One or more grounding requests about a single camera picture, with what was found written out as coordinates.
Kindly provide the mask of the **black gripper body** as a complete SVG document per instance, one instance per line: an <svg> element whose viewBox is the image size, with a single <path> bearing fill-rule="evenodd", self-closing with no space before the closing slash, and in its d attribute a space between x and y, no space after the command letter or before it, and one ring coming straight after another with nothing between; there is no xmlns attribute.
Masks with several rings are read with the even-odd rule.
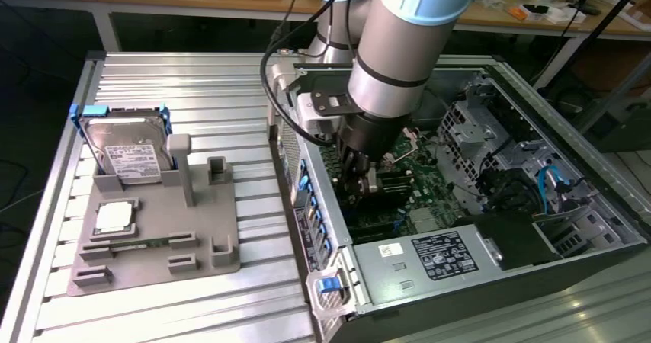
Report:
<svg viewBox="0 0 651 343"><path fill-rule="evenodd" d="M367 157L382 157L394 148L407 124L408 116L380 118L366 112L344 115L336 141L340 155L355 151Z"/></svg>

